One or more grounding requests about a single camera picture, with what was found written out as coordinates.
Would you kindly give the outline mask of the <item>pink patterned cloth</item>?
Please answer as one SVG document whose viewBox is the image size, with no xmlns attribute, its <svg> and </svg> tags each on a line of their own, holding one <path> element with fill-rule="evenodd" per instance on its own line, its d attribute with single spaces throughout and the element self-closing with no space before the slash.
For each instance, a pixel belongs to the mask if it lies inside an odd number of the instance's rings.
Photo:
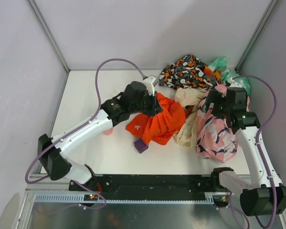
<svg viewBox="0 0 286 229">
<path fill-rule="evenodd" d="M 212 106 L 207 112 L 203 112 L 208 94 L 209 92 L 204 93 L 198 105 L 196 152 L 201 158 L 212 158 L 225 163 L 236 155 L 238 141 L 225 119 L 211 114 Z"/>
</svg>

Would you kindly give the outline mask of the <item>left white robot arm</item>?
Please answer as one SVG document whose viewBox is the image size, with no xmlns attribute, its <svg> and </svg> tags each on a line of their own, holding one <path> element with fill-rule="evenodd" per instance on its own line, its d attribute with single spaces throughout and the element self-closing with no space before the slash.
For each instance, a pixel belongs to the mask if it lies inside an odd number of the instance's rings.
<svg viewBox="0 0 286 229">
<path fill-rule="evenodd" d="M 156 84 L 152 77 L 142 82 L 133 81 L 123 92 L 103 102 L 95 115 L 56 136 L 40 136 L 38 158 L 48 177 L 53 181 L 67 178 L 82 185 L 93 180 L 92 169 L 70 160 L 69 154 L 86 140 L 128 120 L 132 114 L 156 116 L 161 113 Z"/>
</svg>

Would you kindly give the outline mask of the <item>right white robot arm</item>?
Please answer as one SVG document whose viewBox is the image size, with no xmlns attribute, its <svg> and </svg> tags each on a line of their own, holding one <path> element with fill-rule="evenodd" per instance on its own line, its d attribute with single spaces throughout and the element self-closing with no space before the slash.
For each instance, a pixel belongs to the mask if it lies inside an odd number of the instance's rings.
<svg viewBox="0 0 286 229">
<path fill-rule="evenodd" d="M 244 88 L 228 87 L 225 93 L 211 90 L 202 111 L 211 110 L 227 126 L 242 148 L 251 181 L 242 179 L 229 168 L 215 168 L 217 186 L 225 187 L 239 197 L 246 216 L 282 214 L 286 209 L 286 186 L 274 170 L 259 132 L 260 123 L 254 112 L 247 110 L 248 96 Z"/>
</svg>

